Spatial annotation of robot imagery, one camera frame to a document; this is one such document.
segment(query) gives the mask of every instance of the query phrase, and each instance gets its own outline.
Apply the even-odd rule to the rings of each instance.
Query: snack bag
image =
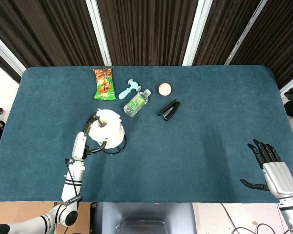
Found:
[[[97,80],[97,92],[94,96],[96,100],[115,100],[115,90],[112,79],[112,69],[93,69]]]

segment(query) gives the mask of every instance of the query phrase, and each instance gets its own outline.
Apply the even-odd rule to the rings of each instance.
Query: plastic water bottle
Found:
[[[151,91],[146,89],[144,92],[138,92],[137,95],[124,106],[124,111],[130,117],[135,114],[147,103],[147,97],[151,95]]]

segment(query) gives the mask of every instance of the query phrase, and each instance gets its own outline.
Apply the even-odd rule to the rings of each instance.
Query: water bottle cap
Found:
[[[146,89],[146,90],[144,91],[144,93],[145,93],[147,96],[150,96],[150,95],[151,95],[151,91],[150,91],[149,89]]]

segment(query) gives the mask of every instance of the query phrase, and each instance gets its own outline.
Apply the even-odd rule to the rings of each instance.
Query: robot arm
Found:
[[[270,191],[279,199],[279,210],[286,221],[290,233],[293,234],[293,177],[285,162],[281,161],[278,152],[271,145],[253,140],[254,144],[248,144],[253,151],[262,172],[264,173],[266,185],[251,184],[242,179],[241,182],[252,189]]]
[[[71,226],[75,223],[78,216],[78,202],[82,199],[80,188],[85,171],[84,160],[87,155],[96,153],[106,146],[106,141],[95,149],[89,149],[86,144],[90,126],[96,120],[101,124],[99,117],[94,113],[87,121],[84,130],[76,136],[72,152],[73,159],[65,160],[68,169],[62,192],[65,205],[57,205],[46,214],[25,222],[0,224],[0,234],[48,234],[55,224]]]

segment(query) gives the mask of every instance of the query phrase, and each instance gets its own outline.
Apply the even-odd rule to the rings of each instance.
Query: egg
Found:
[[[168,83],[163,83],[158,87],[158,92],[163,95],[167,96],[171,92],[171,86]]]

